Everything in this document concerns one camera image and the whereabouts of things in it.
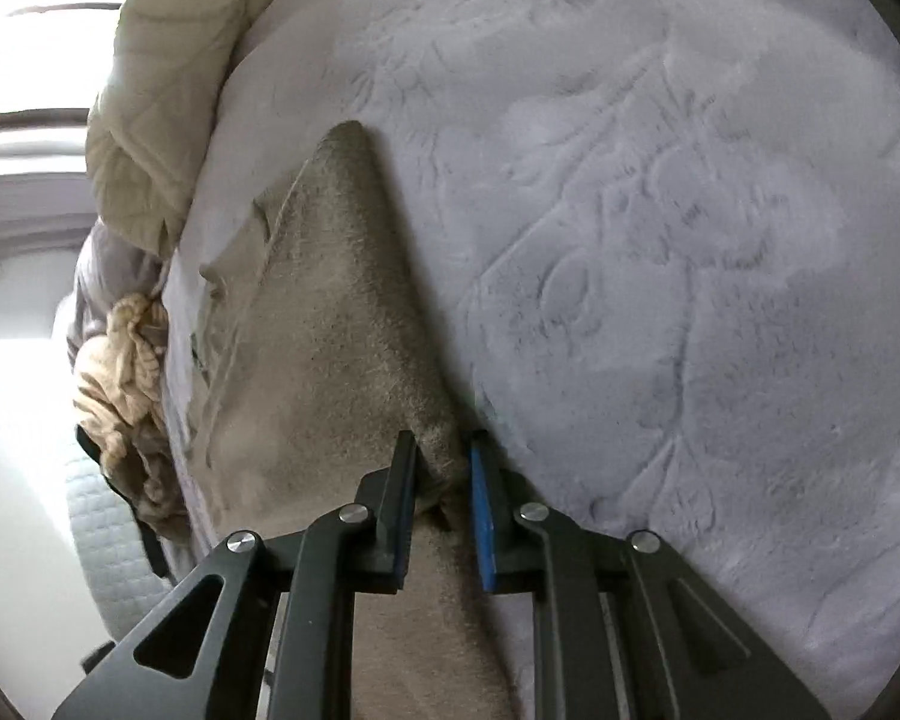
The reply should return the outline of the lavender plush bed blanket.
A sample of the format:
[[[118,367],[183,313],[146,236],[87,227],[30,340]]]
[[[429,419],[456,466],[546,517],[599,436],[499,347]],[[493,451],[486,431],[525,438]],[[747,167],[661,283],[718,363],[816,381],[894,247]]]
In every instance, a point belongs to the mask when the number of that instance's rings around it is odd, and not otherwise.
[[[201,268],[351,119],[514,465],[660,533],[862,717],[900,665],[900,47],[868,0],[272,0],[170,270],[176,442]]]

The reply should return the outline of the white quilted bed side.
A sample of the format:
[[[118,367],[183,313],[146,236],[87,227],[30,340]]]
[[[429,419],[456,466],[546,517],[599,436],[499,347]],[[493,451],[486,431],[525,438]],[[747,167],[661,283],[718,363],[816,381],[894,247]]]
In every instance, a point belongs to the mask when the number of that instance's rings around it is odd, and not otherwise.
[[[149,561],[130,506],[85,455],[68,470],[69,523],[77,559],[103,626],[123,639],[169,593]]]

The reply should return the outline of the cream striped crumpled garment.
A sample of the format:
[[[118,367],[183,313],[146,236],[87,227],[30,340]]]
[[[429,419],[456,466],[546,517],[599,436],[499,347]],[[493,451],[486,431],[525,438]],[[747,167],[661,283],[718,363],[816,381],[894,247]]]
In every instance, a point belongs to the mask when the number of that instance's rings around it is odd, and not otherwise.
[[[159,299],[134,293],[116,301],[105,332],[77,351],[74,406],[107,483],[156,535],[185,544],[190,516],[162,403],[167,338],[169,316]]]

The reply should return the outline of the taupe knit garment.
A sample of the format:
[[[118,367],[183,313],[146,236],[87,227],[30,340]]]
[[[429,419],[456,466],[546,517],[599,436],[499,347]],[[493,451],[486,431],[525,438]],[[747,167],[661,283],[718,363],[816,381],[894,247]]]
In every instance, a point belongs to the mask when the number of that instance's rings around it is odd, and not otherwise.
[[[362,125],[332,128],[203,268],[188,466],[219,533],[295,532],[401,433],[424,455],[406,587],[357,603],[362,718],[507,718],[484,626],[457,415]]]

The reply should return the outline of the window frame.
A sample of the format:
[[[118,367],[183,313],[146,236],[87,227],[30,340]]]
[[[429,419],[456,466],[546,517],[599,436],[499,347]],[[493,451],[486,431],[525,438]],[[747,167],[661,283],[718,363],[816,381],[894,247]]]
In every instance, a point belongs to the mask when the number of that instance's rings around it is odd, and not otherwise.
[[[97,218],[89,110],[125,0],[0,0],[0,259],[74,247]]]

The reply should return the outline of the beige quilted comforter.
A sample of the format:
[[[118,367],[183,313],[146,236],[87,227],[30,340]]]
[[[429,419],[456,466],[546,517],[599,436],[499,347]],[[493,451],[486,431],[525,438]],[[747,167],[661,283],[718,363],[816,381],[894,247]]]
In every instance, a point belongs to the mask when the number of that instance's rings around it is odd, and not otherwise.
[[[125,0],[110,76],[87,119],[98,217],[172,255],[193,202],[232,55],[272,0]]]

